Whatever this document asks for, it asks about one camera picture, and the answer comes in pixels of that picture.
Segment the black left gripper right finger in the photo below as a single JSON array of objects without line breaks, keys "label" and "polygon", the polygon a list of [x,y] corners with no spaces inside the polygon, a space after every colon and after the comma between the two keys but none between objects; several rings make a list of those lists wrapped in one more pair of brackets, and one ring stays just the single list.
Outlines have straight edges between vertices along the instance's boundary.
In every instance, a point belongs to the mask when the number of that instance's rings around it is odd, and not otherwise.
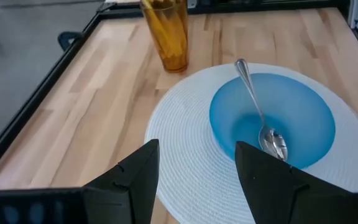
[{"label": "black left gripper right finger", "polygon": [[358,193],[243,141],[236,143],[235,163],[256,224],[358,224]]}]

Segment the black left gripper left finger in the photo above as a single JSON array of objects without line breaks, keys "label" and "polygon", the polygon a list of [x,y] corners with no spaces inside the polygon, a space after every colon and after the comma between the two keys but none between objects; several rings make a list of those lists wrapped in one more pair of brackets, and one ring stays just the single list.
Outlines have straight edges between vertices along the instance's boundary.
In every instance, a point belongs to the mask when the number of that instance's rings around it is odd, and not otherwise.
[{"label": "black left gripper left finger", "polygon": [[0,224],[149,224],[159,152],[152,139],[81,187],[0,190]]}]

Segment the silver metal spoon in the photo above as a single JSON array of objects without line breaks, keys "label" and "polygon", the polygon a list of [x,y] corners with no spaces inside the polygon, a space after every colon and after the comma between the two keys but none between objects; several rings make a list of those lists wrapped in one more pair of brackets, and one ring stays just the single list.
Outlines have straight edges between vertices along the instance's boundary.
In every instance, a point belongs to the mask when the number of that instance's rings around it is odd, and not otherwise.
[{"label": "silver metal spoon", "polygon": [[270,154],[271,156],[276,157],[277,159],[280,159],[281,161],[285,162],[288,158],[288,149],[286,142],[283,136],[279,132],[277,132],[276,129],[273,129],[266,123],[264,113],[261,110],[256,98],[247,62],[243,58],[240,58],[236,60],[234,65],[239,76],[241,77],[245,86],[248,89],[250,97],[254,102],[254,105],[262,122],[262,127],[259,131],[258,136],[259,144],[262,150]]}]

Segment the blue translucent bowl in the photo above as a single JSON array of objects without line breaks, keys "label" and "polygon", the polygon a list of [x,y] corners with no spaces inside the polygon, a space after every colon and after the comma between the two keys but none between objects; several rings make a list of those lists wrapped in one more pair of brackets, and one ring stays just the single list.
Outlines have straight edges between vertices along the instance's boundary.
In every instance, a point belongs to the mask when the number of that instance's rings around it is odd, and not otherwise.
[{"label": "blue translucent bowl", "polygon": [[[328,105],[315,91],[292,78],[274,73],[251,75],[257,105],[266,122],[285,139],[287,163],[306,168],[330,150],[336,132]],[[240,77],[226,82],[213,96],[209,120],[222,150],[234,158],[236,141],[259,147],[260,116]]]}]

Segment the white round woven placemat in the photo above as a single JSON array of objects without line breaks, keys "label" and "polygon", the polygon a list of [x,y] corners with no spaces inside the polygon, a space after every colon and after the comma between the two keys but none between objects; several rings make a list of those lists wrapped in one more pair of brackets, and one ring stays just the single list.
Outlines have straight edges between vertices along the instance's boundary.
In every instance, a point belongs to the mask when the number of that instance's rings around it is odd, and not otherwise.
[{"label": "white round woven placemat", "polygon": [[[307,172],[358,192],[358,117],[322,84],[293,70],[253,63],[253,72],[277,72],[310,87],[332,109],[334,146]],[[213,137],[209,105],[218,88],[235,77],[232,65],[201,70],[177,83],[160,100],[145,139],[158,139],[157,197],[180,224],[255,224],[235,163]]]}]

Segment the amber plastic tumbler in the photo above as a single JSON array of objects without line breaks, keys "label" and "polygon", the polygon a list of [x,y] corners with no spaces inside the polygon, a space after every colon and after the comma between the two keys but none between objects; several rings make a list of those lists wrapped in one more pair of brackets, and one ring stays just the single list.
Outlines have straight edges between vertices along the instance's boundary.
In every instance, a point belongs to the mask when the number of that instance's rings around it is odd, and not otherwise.
[{"label": "amber plastic tumbler", "polygon": [[187,0],[140,0],[157,52],[167,72],[188,66]]}]

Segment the silver aluminium strut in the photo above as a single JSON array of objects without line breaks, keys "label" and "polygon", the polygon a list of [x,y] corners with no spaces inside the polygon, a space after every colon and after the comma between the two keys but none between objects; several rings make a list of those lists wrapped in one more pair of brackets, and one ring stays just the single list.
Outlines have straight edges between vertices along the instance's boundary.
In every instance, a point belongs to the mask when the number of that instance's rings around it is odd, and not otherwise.
[{"label": "silver aluminium strut", "polygon": [[347,23],[351,29],[358,29],[358,0],[350,0]]}]

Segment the black aluminium table frame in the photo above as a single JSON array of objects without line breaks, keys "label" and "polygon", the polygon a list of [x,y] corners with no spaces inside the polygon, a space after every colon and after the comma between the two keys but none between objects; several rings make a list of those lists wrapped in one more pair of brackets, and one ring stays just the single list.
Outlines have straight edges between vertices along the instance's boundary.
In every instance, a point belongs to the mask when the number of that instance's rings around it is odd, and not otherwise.
[{"label": "black aluminium table frame", "polygon": [[358,30],[346,3],[239,3],[190,10],[190,62],[162,68],[137,3],[113,3],[76,36],[0,134],[0,188],[79,185],[142,144],[174,84],[236,57],[288,67],[326,85],[358,115]]}]

